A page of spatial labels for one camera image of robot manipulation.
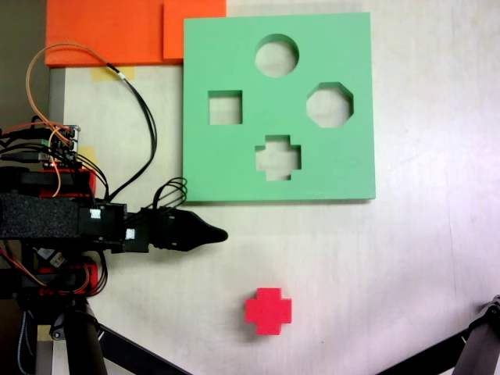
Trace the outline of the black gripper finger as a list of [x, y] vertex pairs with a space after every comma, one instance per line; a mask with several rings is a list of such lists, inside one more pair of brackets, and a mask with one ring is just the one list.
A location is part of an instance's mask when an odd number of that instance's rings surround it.
[[190, 231], [197, 235], [227, 235], [224, 229], [214, 227], [191, 211], [180, 211], [180, 228], [186, 233]]
[[224, 242], [228, 239], [228, 234], [216, 234], [201, 237], [188, 237], [180, 241], [180, 251], [189, 252], [203, 245], [210, 245]]

